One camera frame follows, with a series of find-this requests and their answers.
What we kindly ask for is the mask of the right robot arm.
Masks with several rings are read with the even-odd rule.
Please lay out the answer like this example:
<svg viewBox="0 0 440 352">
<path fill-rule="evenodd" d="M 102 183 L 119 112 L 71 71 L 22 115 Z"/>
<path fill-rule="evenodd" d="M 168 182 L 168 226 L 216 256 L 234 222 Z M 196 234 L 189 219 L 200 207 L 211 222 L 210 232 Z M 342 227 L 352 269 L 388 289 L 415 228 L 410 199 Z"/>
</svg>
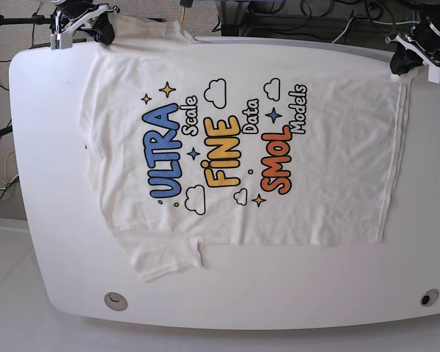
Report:
<svg viewBox="0 0 440 352">
<path fill-rule="evenodd" d="M 94 1 L 52 1 L 56 7 L 54 33 L 51 35 L 51 49 L 63 50 L 73 46 L 73 35 L 80 31 L 87 33 L 97 43 L 110 45 L 115 37 L 109 20 L 110 13 L 119 13 L 117 6 Z"/>
</svg>

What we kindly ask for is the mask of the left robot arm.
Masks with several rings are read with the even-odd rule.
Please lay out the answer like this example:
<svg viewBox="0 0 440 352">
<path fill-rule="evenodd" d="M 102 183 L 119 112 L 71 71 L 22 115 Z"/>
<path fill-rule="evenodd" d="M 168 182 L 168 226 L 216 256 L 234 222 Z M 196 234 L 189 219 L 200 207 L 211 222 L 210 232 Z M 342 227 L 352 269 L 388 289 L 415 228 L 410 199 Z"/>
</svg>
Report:
<svg viewBox="0 0 440 352">
<path fill-rule="evenodd" d="M 397 43 L 390 62 L 395 75 L 405 75 L 410 70 L 426 66 L 428 80 L 440 84 L 440 1 L 399 1 L 400 5 L 417 11 L 419 22 L 409 32 L 388 36 Z"/>
</svg>

